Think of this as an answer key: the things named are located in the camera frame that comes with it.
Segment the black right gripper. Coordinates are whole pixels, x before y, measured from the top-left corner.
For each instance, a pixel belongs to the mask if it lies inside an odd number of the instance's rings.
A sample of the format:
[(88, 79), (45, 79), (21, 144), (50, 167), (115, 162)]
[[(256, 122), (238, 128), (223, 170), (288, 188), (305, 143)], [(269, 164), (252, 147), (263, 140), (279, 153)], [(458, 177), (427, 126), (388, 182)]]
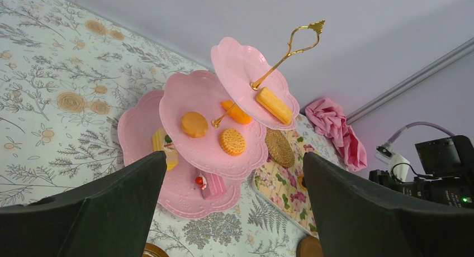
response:
[(415, 173), (412, 182), (389, 171), (373, 170), (369, 180), (407, 196), (453, 207), (473, 209), (473, 145), (463, 135), (451, 136), (415, 145), (425, 174)]

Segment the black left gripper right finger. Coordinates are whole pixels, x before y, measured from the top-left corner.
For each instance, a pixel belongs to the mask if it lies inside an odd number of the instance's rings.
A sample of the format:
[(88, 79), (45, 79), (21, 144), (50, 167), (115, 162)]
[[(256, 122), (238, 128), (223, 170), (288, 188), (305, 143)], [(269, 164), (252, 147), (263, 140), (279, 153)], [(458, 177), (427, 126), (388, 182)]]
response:
[(473, 210), (424, 201), (309, 152), (304, 181), (325, 256), (472, 256)]

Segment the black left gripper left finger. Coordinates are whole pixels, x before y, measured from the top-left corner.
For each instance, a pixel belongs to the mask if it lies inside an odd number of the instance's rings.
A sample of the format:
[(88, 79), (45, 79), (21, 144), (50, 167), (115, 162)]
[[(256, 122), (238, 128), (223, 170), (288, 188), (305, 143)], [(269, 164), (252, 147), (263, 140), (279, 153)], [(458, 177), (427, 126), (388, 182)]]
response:
[(166, 170), (156, 151), (80, 187), (1, 208), (1, 255), (142, 256)]

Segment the pink cake slice toy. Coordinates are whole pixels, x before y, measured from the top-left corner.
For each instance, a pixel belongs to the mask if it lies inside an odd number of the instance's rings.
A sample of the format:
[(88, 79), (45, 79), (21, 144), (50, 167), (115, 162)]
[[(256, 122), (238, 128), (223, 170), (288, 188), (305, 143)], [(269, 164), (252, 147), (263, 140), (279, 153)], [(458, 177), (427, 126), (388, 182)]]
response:
[(223, 178), (214, 173), (200, 171), (195, 177), (195, 184), (201, 190), (203, 199), (216, 199), (227, 192)]

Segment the small orange cookie toy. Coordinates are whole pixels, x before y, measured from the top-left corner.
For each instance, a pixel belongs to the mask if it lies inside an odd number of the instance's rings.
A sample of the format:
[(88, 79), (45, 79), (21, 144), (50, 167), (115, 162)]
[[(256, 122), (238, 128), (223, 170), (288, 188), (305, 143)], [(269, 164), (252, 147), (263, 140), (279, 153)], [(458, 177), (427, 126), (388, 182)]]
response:
[(221, 131), (219, 143), (224, 152), (231, 156), (239, 156), (247, 148), (245, 138), (234, 128), (227, 128)]

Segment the floral rectangular serving tray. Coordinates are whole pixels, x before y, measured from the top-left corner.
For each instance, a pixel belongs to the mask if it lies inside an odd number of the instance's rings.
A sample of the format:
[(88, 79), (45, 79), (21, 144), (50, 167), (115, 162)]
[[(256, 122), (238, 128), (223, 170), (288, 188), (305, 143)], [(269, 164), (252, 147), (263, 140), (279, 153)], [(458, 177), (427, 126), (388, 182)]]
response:
[(257, 197), (252, 202), (248, 223), (266, 230), (280, 232), (291, 221), (309, 235), (318, 236), (309, 194), (298, 187), (298, 176), (303, 173), (303, 158), (307, 152), (345, 169), (344, 161), (325, 136), (314, 131), (312, 123), (303, 115), (297, 116), (297, 127), (283, 131), (295, 155), (295, 164), (284, 168), (271, 157), (252, 178)]

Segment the yellow cake piece toy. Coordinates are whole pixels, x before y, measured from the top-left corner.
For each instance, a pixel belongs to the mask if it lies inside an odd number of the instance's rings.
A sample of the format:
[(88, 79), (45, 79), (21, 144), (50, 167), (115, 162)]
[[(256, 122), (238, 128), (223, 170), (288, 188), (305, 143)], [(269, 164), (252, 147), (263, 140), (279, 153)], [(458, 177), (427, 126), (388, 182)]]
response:
[(163, 127), (159, 128), (151, 137), (153, 151), (163, 151), (166, 155), (167, 170), (172, 170), (178, 163), (178, 151), (170, 136)]

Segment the yellow rectangular biscuit toy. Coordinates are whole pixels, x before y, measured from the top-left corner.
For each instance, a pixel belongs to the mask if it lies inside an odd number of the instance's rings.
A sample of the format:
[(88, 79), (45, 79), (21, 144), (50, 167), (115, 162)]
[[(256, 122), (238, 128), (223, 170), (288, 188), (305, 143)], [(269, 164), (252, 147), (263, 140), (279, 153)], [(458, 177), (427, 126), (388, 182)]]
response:
[(262, 88), (257, 93), (256, 100), (262, 107), (264, 107), (283, 124), (289, 125), (291, 123), (292, 111), (290, 110), (289, 106), (280, 100), (267, 87)]

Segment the orange star cookie toy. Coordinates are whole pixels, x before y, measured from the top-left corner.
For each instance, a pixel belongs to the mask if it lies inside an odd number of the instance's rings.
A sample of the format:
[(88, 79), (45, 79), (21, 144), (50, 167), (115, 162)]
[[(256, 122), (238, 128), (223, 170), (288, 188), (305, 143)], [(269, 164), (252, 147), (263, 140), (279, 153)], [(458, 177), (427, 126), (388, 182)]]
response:
[(228, 115), (237, 123), (247, 125), (252, 122), (252, 118), (246, 114), (239, 106), (235, 105), (232, 100), (222, 101), (221, 106), (229, 111)]

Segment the round orange cookie toy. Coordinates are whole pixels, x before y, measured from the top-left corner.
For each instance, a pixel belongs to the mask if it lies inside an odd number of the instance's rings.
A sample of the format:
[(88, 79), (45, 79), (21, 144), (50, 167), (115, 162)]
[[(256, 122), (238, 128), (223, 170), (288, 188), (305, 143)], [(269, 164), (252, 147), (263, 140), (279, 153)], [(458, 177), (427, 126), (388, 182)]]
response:
[(181, 128), (191, 138), (200, 138), (208, 131), (207, 120), (198, 112), (187, 112), (181, 117)]

